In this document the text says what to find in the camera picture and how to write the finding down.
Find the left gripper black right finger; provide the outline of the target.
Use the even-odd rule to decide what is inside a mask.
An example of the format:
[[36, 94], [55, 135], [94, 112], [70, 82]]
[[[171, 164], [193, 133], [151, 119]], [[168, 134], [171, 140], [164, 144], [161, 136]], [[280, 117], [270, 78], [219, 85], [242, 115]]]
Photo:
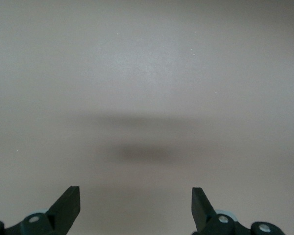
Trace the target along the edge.
[[192, 188], [192, 217], [196, 226], [194, 235], [283, 235], [276, 225], [256, 221], [247, 228], [239, 223], [236, 216], [224, 210], [215, 210], [203, 189]]

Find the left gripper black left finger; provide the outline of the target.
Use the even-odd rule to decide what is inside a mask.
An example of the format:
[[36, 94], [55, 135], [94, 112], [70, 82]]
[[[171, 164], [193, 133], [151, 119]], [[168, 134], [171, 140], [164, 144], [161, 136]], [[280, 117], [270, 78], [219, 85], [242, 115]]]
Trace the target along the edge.
[[80, 187], [70, 186], [46, 212], [29, 215], [9, 228], [0, 221], [0, 235], [66, 235], [80, 210]]

